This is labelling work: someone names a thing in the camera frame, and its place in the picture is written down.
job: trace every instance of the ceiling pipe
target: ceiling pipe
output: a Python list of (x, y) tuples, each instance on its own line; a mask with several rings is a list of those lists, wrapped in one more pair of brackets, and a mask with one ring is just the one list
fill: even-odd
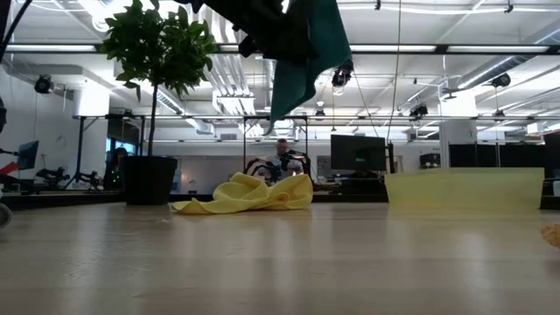
[(228, 75), (226, 74), (226, 72), (224, 71), (224, 68), (221, 64), (220, 58), (218, 58), (218, 56), (211, 56), (210, 58), (212, 58), (212, 62), (213, 62), (213, 68), (212, 71), (216, 71), (216, 73), (219, 75), (220, 77), (220, 83), (222, 83), (224, 85), (224, 87), (227, 90), (227, 94), (228, 95), (235, 95), (235, 91), (233, 86), (231, 85), (231, 82), (229, 81)]
[[(522, 42), (527, 45), (557, 45), (560, 42), (560, 20), (549, 24), (539, 32), (535, 33)], [(475, 88), (479, 85), (487, 83), (492, 79), (532, 60), (536, 55), (522, 55), (522, 56), (509, 56), (509, 57), (495, 57), (479, 66), (475, 70), (462, 75), (458, 78), (450, 78), (448, 86), (450, 91), (462, 91)], [(431, 84), (437, 84), (438, 79), (434, 80)], [(414, 99), (419, 99), (420, 102), (438, 93), (438, 87), (425, 87), (418, 93), (412, 95), (403, 105), (399, 106), (402, 109), (407, 103)]]
[(534, 81), (534, 80), (537, 80), (537, 79), (541, 79), (543, 76), (552, 74), (552, 73), (554, 73), (554, 72), (556, 72), (556, 71), (558, 71), (558, 70), (560, 70), (560, 65), (554, 66), (554, 67), (552, 67), (551, 69), (549, 69), (549, 70), (547, 70), (547, 71), (541, 72), (541, 73), (539, 73), (539, 74), (537, 74), (537, 75), (535, 75), (535, 76), (533, 76), (533, 77), (530, 77), (530, 78), (526, 79), (526, 80), (523, 81), (523, 82), (519, 82), (519, 83), (517, 83), (517, 84), (515, 84), (515, 85), (513, 85), (513, 86), (503, 88), (503, 89), (502, 89), (500, 92), (498, 92), (498, 93), (495, 93), (494, 90), (488, 91), (488, 92), (487, 92), (488, 96), (484, 97), (483, 99), (481, 99), (481, 100), (479, 100), (479, 101), (477, 101), (477, 102), (486, 102), (486, 101), (492, 100), (493, 98), (495, 98), (495, 97), (497, 97), (497, 96), (501, 96), (501, 95), (504, 95), (505, 93), (509, 93), (509, 92), (511, 92), (511, 91), (513, 91), (513, 90), (516, 90), (517, 88), (523, 86), (524, 84), (530, 83), (530, 82), (532, 82), (532, 81)]
[(220, 94), (220, 96), (228, 94), (226, 88), (222, 86), (218, 80), (216, 80), (214, 72), (208, 71), (206, 67), (204, 67), (204, 76), (206, 76), (208, 81), (210, 81), (210, 84), (212, 84), (212, 86), (215, 88), (216, 92)]
[(264, 107), (270, 107), (272, 104), (272, 88), (274, 87), (274, 72), (276, 71), (277, 63), (272, 59), (263, 59), (262, 62), (264, 62), (265, 77)]
[(243, 72), (242, 58), (239, 55), (235, 55), (233, 57), (234, 57), (233, 65), (236, 67), (235, 71), (238, 74), (241, 74), (239, 76), (239, 79), (241, 81), (241, 88), (243, 90), (243, 93), (246, 96), (250, 96), (251, 91), (249, 90), (249, 84), (247, 83), (247, 78), (245, 77), (245, 73)]
[(232, 80), (235, 84), (235, 94), (242, 95), (243, 91), (240, 77), (241, 75), (243, 75), (243, 73), (241, 73), (240, 75), (235, 71), (234, 62), (232, 61), (231, 57), (233, 56), (220, 56), (220, 58), (222, 58), (223, 64), (227, 65), (227, 70), (229, 70), (229, 72), (231, 73)]
[(523, 101), (516, 101), (508, 105), (500, 106), (499, 110), (503, 110), (504, 112), (511, 112), (519, 110), (520, 108), (527, 107), (528, 105), (535, 105), (541, 102), (546, 102), (554, 97), (557, 97), (558, 92), (560, 92), (560, 87), (555, 87), (548, 91), (544, 91), (537, 95), (531, 96)]

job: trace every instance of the metal frame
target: metal frame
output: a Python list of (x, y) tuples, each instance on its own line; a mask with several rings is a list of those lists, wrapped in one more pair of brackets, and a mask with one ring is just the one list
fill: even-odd
[[(29, 49), (21, 49), (22, 47), (29, 46)], [(47, 47), (56, 46), (93, 46), (95, 49), (91, 51), (54, 51), (47, 49)], [(41, 54), (97, 54), (100, 52), (101, 44), (91, 43), (60, 43), (60, 44), (44, 44), (44, 43), (24, 43), (8, 45), (7, 53), (41, 53)], [(435, 47), (434, 49), (425, 49), (426, 46)], [(503, 47), (502, 51), (492, 50), (492, 47)], [(469, 47), (468, 51), (454, 51), (450, 50), (451, 47)], [(527, 51), (527, 47), (543, 47), (540, 52)], [(487, 55), (487, 56), (560, 56), (560, 45), (490, 45), (490, 44), (436, 44), (436, 43), (423, 43), (423, 44), (351, 44), (350, 48), (354, 55)], [(217, 52), (215, 54), (238, 54), (239, 49), (237, 45), (232, 44), (218, 44)]]
[[(143, 154), (143, 146), (144, 146), (144, 127), (146, 124), (146, 116), (145, 115), (92, 115), (92, 116), (87, 116), (87, 115), (81, 115), (81, 116), (74, 116), (74, 119), (80, 119), (80, 132), (78, 134), (78, 157), (77, 157), (77, 162), (76, 162), (76, 172), (74, 173), (74, 175), (72, 176), (72, 178), (70, 178), (70, 180), (68, 180), (68, 182), (66, 183), (66, 185), (64, 186), (64, 189), (66, 190), (70, 184), (72, 184), (72, 182), (75, 180), (76, 183), (78, 183), (80, 181), (80, 174), (81, 174), (81, 152), (82, 152), (82, 148), (83, 148), (83, 141), (84, 141), (84, 131), (86, 131), (94, 122), (96, 122), (98, 119), (107, 119), (107, 120), (122, 120), (123, 118), (129, 118), (129, 119), (135, 119), (135, 118), (139, 118), (142, 120), (142, 130), (140, 131), (140, 155)], [(86, 126), (84, 126), (86, 119), (88, 118), (93, 118), (94, 120), (89, 123)]]
[[(103, 115), (85, 116), (87, 118), (105, 118)], [(185, 119), (207, 119), (207, 120), (231, 120), (241, 121), (245, 117), (248, 119), (270, 120), (269, 115), (156, 115), (157, 120), (185, 120)], [(328, 116), (328, 120), (373, 120), (387, 121), (392, 119), (395, 122), (417, 122), (417, 121), (483, 121), (483, 122), (505, 122), (505, 121), (560, 121), (560, 115), (476, 115), (476, 116), (446, 116), (446, 115), (426, 115), (421, 117), (399, 116), (399, 115), (336, 115)], [(322, 115), (287, 115), (283, 119), (307, 119), (309, 121), (324, 121), (327, 119)]]

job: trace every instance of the computer monitor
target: computer monitor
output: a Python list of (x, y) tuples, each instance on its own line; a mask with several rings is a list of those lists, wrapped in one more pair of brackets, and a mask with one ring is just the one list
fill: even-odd
[(38, 150), (39, 141), (32, 141), (19, 146), (19, 150), (17, 151), (17, 167), (20, 171), (35, 168)]
[(331, 169), (386, 171), (385, 138), (331, 135)]

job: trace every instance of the teal cloth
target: teal cloth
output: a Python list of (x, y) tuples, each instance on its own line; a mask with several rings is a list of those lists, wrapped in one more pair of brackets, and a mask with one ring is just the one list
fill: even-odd
[(309, 37), (318, 57), (310, 59), (306, 66), (280, 60), (277, 62), (272, 88), (270, 127), (265, 135), (274, 129), (275, 121), (288, 115), (317, 93), (315, 81), (321, 73), (352, 58), (336, 0), (299, 1), (309, 1), (312, 5), (308, 17)]

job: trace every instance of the wooden table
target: wooden table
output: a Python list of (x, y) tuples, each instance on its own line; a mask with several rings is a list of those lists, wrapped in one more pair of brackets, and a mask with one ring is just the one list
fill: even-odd
[(0, 313), (558, 314), (560, 213), (383, 204), (177, 216), (121, 204), (15, 213)]

